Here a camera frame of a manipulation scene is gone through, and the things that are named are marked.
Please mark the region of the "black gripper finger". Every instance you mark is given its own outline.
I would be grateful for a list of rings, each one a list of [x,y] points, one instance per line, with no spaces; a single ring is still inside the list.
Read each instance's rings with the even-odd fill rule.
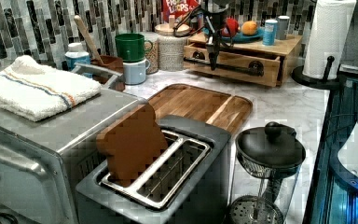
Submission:
[[[214,71],[217,66],[217,57],[219,54],[219,46],[214,44],[207,44],[206,49],[208,51],[210,67],[211,70]]]

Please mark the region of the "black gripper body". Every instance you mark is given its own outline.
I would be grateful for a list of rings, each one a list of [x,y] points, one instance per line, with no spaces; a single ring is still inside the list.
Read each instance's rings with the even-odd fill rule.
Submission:
[[[230,0],[203,0],[201,3],[204,26],[208,30],[208,45],[220,45],[220,30],[226,24],[229,4]]]

